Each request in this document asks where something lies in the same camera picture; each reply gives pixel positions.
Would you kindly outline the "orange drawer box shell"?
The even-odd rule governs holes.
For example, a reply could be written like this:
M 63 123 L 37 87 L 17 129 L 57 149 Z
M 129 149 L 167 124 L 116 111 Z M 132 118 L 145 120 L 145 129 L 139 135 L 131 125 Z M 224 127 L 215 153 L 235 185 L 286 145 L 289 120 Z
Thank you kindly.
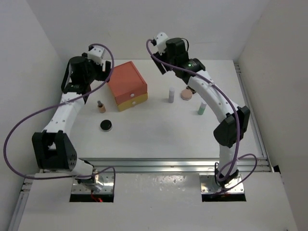
M 132 61 L 114 68 L 108 82 L 113 97 L 125 92 L 147 90 L 147 83 Z

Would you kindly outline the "lilac tube bottle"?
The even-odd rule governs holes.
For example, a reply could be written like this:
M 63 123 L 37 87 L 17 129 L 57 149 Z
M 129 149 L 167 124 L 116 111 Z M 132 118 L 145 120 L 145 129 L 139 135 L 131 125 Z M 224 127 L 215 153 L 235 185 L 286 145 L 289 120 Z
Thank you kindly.
M 174 95 L 175 95 L 175 89 L 173 87 L 169 88 L 169 95 L 168 95 L 168 102 L 173 103 L 174 102 Z

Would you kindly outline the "pink round powder puff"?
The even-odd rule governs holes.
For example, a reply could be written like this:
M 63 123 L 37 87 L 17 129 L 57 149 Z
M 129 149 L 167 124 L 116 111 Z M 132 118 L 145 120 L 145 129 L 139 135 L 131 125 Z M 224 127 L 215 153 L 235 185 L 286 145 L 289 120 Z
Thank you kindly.
M 183 100 L 189 101 L 192 98 L 193 93 L 189 89 L 184 89 L 180 96 Z

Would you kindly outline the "orange drawer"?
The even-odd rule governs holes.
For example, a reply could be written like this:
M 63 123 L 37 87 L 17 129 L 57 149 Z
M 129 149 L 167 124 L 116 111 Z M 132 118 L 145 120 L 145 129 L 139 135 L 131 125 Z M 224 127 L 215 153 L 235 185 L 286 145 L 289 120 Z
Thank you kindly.
M 130 99 L 133 99 L 135 97 L 138 97 L 146 93 L 147 93 L 147 90 L 125 92 L 124 94 L 121 94 L 121 95 L 115 95 L 115 101 L 117 104 L 121 104 Z

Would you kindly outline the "beige foundation bottle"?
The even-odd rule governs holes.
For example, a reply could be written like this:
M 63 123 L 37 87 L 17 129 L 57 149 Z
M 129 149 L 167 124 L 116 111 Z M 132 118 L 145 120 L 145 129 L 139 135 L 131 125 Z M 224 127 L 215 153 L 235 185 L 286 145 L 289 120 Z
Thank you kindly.
M 106 112 L 106 108 L 104 106 L 104 104 L 101 101 L 97 101 L 97 106 L 98 106 L 98 110 L 100 113 L 105 113 Z

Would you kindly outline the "yellow drawer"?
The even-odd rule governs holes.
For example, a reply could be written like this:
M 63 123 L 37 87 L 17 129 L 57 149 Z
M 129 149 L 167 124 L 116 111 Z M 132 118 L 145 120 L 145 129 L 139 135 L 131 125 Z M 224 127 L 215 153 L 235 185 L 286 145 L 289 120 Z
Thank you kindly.
M 132 108 L 138 104 L 141 104 L 148 100 L 148 93 L 142 94 L 140 96 L 137 96 L 135 98 L 129 99 L 128 101 L 125 101 L 121 104 L 117 105 L 118 111 L 122 112 L 124 110 L 127 110 L 129 108 Z

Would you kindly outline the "green tube bottle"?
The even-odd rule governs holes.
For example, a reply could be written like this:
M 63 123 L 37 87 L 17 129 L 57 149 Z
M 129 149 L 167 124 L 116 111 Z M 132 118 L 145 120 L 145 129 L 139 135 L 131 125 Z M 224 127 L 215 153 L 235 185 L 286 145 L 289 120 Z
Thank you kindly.
M 199 109 L 197 111 L 197 114 L 200 115 L 200 116 L 203 115 L 204 112 L 205 112 L 206 106 L 207 106 L 206 103 L 201 103 L 200 106 L 199 106 Z

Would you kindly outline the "black round compact jar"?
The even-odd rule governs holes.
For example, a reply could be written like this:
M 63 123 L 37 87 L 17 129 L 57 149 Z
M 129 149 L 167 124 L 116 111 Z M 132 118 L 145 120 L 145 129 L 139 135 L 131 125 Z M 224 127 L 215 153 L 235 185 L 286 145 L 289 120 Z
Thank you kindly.
M 113 128 L 113 124 L 110 120 L 106 119 L 100 123 L 100 128 L 104 132 L 108 132 Z

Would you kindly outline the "black square compact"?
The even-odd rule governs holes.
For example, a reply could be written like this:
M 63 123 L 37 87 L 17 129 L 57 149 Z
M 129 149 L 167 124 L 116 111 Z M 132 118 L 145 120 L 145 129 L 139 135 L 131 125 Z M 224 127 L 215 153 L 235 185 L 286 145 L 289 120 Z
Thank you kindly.
M 196 94 L 196 91 L 193 88 L 191 88 L 190 86 L 187 85 L 186 89 L 190 90 L 192 92 L 192 94 Z

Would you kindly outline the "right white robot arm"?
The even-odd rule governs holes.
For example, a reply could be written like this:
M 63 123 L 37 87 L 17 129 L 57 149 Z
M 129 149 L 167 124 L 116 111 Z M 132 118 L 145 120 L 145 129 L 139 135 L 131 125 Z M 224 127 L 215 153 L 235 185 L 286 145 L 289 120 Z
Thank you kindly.
M 238 176 L 238 152 L 240 141 L 247 131 L 250 109 L 234 103 L 210 79 L 205 65 L 197 58 L 190 58 L 188 43 L 182 38 L 168 38 L 166 34 L 149 39 L 146 45 L 157 48 L 150 56 L 159 71 L 165 74 L 172 71 L 180 78 L 189 90 L 199 94 L 214 112 L 219 125 L 213 131 L 219 144 L 219 164 L 215 168 L 216 183 L 224 188 Z

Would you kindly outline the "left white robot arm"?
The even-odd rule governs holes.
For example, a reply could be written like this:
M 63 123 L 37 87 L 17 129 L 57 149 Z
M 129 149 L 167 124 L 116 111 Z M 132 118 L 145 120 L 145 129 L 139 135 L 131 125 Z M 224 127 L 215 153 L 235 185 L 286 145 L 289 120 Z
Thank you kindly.
M 86 104 L 87 93 L 95 80 L 105 81 L 111 70 L 111 62 L 101 58 L 89 58 L 85 53 L 69 59 L 61 84 L 61 106 L 42 132 L 35 132 L 32 144 L 40 169 L 66 172 L 92 192 L 103 189 L 103 179 L 88 161 L 81 160 L 69 139 L 73 123 Z

